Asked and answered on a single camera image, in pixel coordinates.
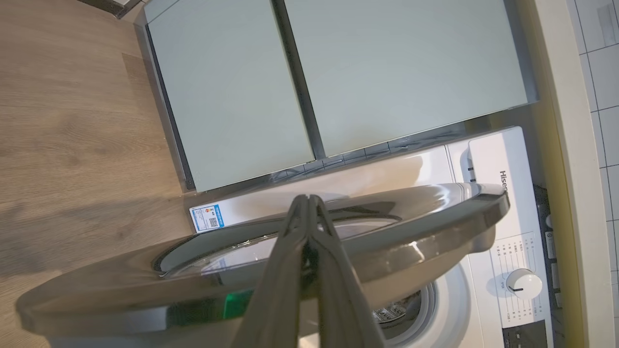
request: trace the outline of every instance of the control knob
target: control knob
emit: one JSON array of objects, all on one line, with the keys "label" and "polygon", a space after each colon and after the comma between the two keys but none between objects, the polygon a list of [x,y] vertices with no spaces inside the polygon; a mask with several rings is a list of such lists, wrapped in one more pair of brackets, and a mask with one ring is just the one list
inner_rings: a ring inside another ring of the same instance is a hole
[{"label": "control knob", "polygon": [[523,300],[532,300],[542,291],[543,283],[532,271],[519,268],[507,277],[507,288]]}]

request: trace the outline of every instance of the white tile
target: white tile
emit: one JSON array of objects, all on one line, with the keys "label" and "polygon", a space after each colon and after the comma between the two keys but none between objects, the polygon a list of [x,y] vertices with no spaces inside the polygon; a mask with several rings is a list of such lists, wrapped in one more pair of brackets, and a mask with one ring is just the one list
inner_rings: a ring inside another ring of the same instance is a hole
[{"label": "white tile", "polygon": [[597,149],[597,161],[601,167],[606,167],[606,156],[604,155],[604,142],[602,141],[602,127],[600,125],[600,115],[598,112],[591,113],[593,123],[593,134],[595,136],[595,148]]},{"label": "white tile", "polygon": [[580,20],[578,19],[578,11],[576,10],[576,1],[567,0],[569,16],[572,20],[572,27],[574,27],[574,35],[576,36],[576,46],[578,46],[578,54],[583,54],[587,50],[584,47],[584,38],[582,37],[582,29],[580,26]]},{"label": "white tile", "polygon": [[611,285],[613,288],[613,309],[615,318],[619,317],[619,284]]},{"label": "white tile", "polygon": [[576,0],[587,51],[619,42],[619,26],[612,0]]},{"label": "white tile", "polygon": [[584,77],[584,86],[587,89],[587,99],[589,100],[590,111],[597,110],[597,102],[595,100],[595,90],[593,89],[593,79],[591,77],[591,69],[589,69],[589,58],[586,54],[580,56],[582,76]]},{"label": "white tile", "polygon": [[608,181],[610,182],[612,215],[619,218],[619,165],[608,167]]},{"label": "white tile", "polygon": [[597,107],[606,109],[619,105],[619,45],[587,55],[591,64]]},{"label": "white tile", "polygon": [[619,164],[619,107],[602,110],[599,114],[606,165]]},{"label": "white tile", "polygon": [[[601,168],[600,169],[600,179],[602,182],[602,193],[604,194],[604,211],[606,213],[606,221],[611,221],[613,219],[613,211],[612,211],[612,206],[610,205],[611,201],[611,190],[610,187],[608,186],[608,171],[614,167],[610,167],[608,169],[606,168]],[[617,187],[617,195],[619,198],[619,187]]]},{"label": "white tile", "polygon": [[610,270],[617,270],[617,246],[615,243],[615,226],[613,226],[612,221],[606,221],[606,232],[608,235],[608,254],[610,255]]}]

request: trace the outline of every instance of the tile wall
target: tile wall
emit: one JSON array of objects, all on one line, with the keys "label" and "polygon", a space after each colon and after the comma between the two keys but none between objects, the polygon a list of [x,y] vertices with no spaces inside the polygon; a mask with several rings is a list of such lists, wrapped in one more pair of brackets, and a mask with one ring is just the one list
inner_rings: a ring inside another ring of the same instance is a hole
[{"label": "tile wall", "polygon": [[619,334],[619,0],[566,0],[576,34],[604,191],[610,273]]}]

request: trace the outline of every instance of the white washing machine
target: white washing machine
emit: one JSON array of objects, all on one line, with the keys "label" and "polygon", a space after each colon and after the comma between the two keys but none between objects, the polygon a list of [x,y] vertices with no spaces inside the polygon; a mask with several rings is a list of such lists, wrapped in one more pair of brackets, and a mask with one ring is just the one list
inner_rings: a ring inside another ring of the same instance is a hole
[{"label": "white washing machine", "polygon": [[[415,295],[374,311],[394,347],[553,347],[540,227],[522,129],[435,146],[190,209],[199,233],[287,211],[298,194],[323,200],[442,183],[496,183],[511,209],[489,251],[470,254]],[[215,267],[268,257],[273,243]],[[317,347],[318,334],[300,347]]]}]

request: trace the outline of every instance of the cabinet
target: cabinet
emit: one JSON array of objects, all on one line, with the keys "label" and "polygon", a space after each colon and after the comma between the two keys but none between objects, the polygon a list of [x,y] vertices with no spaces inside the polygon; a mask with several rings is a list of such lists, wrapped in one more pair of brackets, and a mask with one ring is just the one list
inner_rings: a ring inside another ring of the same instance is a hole
[{"label": "cabinet", "polygon": [[197,191],[314,159],[269,0],[145,8]]},{"label": "cabinet", "polygon": [[500,0],[285,0],[327,156],[531,102]]}]

